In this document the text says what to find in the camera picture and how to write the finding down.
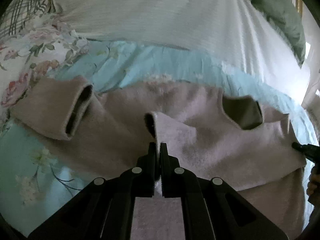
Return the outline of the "person's right hand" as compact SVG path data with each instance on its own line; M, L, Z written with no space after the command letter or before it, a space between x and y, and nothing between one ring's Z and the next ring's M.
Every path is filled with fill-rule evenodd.
M314 166L311 170L310 176L309 176L309 182L308 187L306 190L306 194L310 197L314 194L314 192L319 188L319 182L320 182L320 176L318 167Z

